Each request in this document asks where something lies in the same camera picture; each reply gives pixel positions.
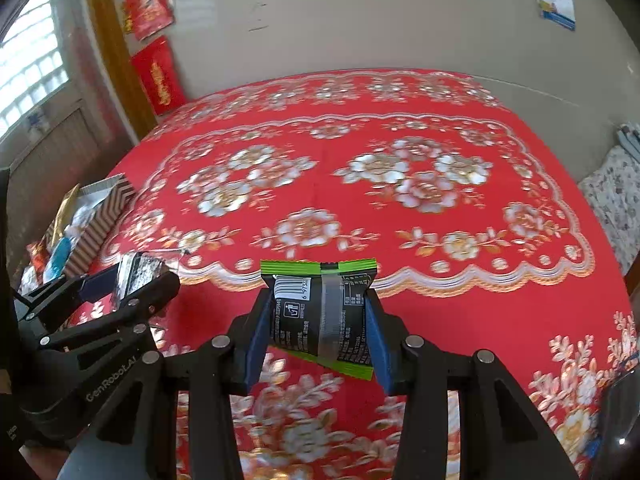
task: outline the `window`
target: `window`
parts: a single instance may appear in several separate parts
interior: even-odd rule
[[[68,80],[49,0],[29,0],[0,45],[0,136]]]

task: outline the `metal bolt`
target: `metal bolt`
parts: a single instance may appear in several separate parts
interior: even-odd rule
[[[478,360],[481,363],[489,364],[493,363],[495,359],[495,355],[490,350],[479,350],[478,351]]]
[[[404,342],[409,348],[420,348],[422,345],[424,345],[424,339],[422,339],[419,335],[408,335]]]
[[[159,358],[160,358],[160,354],[158,352],[154,352],[153,350],[150,350],[149,352],[145,352],[142,355],[142,362],[145,365],[152,365],[153,363],[158,361]]]
[[[214,348],[226,348],[229,343],[231,343],[231,339],[226,335],[217,335],[211,340],[211,344]]]

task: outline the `table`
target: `table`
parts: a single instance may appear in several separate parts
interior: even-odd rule
[[[247,312],[264,286],[260,259],[375,257],[386,311],[443,350],[495,352],[586,470],[599,393],[636,349],[625,287],[575,184],[472,78],[355,70],[231,89],[178,109],[120,172],[138,194],[94,270],[130,250],[190,251],[164,255],[183,283],[153,320],[164,354]],[[76,322],[108,310],[98,302]],[[252,394],[232,399],[248,479],[389,478],[403,410],[375,381],[278,349]],[[459,469],[450,392],[447,477]]]

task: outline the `clear tape strip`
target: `clear tape strip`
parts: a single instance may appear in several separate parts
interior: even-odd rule
[[[343,295],[341,275],[322,274],[322,303],[318,330],[318,357],[321,359],[338,359]]]

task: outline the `open box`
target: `open box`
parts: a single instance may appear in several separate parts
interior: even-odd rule
[[[105,178],[84,186],[78,192],[77,207],[84,204],[95,204],[94,217],[82,231],[78,243],[71,251],[63,269],[69,277],[78,276],[88,271],[91,262],[98,255],[100,247],[113,228],[123,209],[133,197],[133,186],[124,173]],[[53,234],[53,222],[44,236],[47,245]]]

